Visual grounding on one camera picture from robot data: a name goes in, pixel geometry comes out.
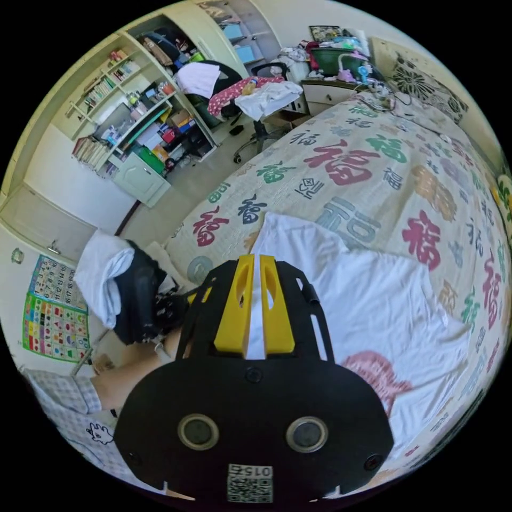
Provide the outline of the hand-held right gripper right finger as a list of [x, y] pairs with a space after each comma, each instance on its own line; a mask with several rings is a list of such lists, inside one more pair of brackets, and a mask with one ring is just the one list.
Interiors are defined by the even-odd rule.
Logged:
[[260, 256], [263, 344], [266, 357], [290, 355], [295, 340], [274, 257]]

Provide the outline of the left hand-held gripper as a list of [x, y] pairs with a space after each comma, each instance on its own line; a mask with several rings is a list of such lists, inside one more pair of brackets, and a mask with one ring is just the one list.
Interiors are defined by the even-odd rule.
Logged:
[[189, 305], [197, 297], [205, 303], [212, 285], [188, 292], [171, 280], [168, 291], [159, 291], [168, 274], [135, 242], [128, 242], [134, 257], [127, 271], [115, 277], [121, 310], [116, 316], [115, 334], [126, 345], [155, 341], [183, 325]]

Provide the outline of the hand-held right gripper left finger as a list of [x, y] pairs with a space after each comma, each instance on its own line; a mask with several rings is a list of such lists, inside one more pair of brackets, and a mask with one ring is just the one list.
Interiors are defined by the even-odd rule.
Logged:
[[242, 255], [236, 262], [226, 303], [214, 340], [220, 353], [245, 357], [249, 342], [254, 256]]

